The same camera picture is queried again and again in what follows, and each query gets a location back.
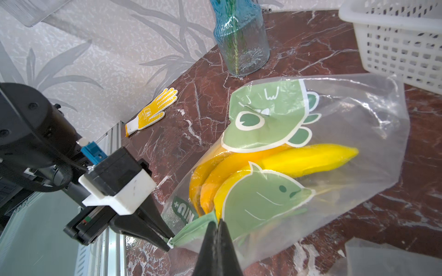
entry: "blue glass vase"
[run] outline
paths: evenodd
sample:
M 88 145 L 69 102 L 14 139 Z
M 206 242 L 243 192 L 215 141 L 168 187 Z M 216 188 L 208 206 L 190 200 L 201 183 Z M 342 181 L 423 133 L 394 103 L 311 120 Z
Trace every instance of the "blue glass vase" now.
M 251 0 L 210 0 L 216 15 L 213 35 L 230 73 L 242 77 L 261 68 L 270 50 L 261 7 Z

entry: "yellow banana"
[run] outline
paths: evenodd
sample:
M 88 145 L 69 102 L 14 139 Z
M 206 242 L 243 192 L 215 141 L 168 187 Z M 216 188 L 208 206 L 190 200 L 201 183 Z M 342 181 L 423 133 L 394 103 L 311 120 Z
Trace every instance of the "yellow banana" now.
M 230 175 L 248 165 L 248 162 L 258 162 L 261 159 L 274 155 L 276 153 L 292 148 L 289 145 L 282 145 L 265 151 L 251 153 L 233 153 L 214 168 L 209 174 L 201 188 L 200 203 L 206 214 L 213 210 L 213 198 L 222 183 L 229 178 Z
M 317 144 L 282 151 L 255 163 L 263 170 L 274 170 L 296 178 L 339 168 L 358 155 L 358 153 L 358 149 L 354 147 L 336 144 Z M 218 189 L 213 199 L 218 219 L 221 218 L 222 207 L 229 190 L 242 177 L 248 174 L 250 174 L 249 165 L 232 174 Z
M 196 212 L 199 216 L 204 215 L 204 211 L 199 206 L 199 198 L 201 193 L 201 186 L 203 185 L 204 181 L 209 176 L 210 172 L 213 171 L 213 169 L 227 156 L 231 155 L 231 151 L 224 151 L 213 158 L 209 159 L 208 161 L 204 162 L 203 164 L 196 167 L 195 171 L 192 174 L 191 181 L 189 183 L 189 198 L 191 202 L 193 203 Z

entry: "blue connector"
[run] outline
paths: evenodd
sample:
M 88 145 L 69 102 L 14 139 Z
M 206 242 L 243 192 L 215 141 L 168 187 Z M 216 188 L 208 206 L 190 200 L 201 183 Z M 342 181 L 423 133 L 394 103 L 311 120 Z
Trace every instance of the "blue connector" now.
M 89 158 L 89 160 L 94 163 L 94 165 L 97 165 L 107 157 L 106 153 L 104 153 L 95 142 L 89 143 L 86 146 L 82 147 L 81 152 L 87 158 Z

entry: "yellow glove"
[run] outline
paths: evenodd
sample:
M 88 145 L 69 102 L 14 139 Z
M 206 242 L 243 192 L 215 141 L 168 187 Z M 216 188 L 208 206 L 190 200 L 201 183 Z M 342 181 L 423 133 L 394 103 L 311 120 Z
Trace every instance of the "yellow glove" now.
M 138 113 L 135 119 L 126 124 L 126 137 L 161 120 L 165 114 L 162 111 L 178 99 L 176 94 L 178 94 L 178 91 L 173 87 L 169 90 L 164 89 L 161 94 Z

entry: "green cartoon print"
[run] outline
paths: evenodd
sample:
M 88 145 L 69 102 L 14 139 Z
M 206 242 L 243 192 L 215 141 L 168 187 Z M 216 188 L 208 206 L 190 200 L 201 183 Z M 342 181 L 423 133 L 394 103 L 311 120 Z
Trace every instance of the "green cartoon print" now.
M 302 79 L 244 86 L 230 99 L 230 125 L 222 146 L 234 152 L 255 152 L 289 144 L 303 147 L 312 131 L 303 126 L 319 120 L 311 113 L 319 95 L 307 91 Z
M 176 197 L 172 202 L 173 212 L 184 222 L 184 224 L 191 223 L 198 218 L 198 213 L 187 201 Z
M 222 217 L 232 240 L 276 216 L 292 212 L 315 195 L 315 190 L 284 174 L 249 163 L 251 173 L 230 189 L 224 201 Z

